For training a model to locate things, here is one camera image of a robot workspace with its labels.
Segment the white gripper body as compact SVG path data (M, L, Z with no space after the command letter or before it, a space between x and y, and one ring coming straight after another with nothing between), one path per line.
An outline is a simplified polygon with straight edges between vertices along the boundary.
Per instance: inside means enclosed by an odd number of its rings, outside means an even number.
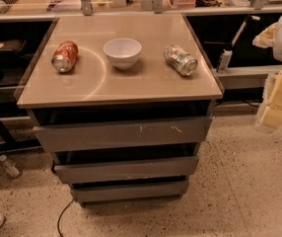
M273 132L276 128L278 111L269 103L276 82L276 73L270 73L264 84L262 103L256 113L255 128L260 132Z

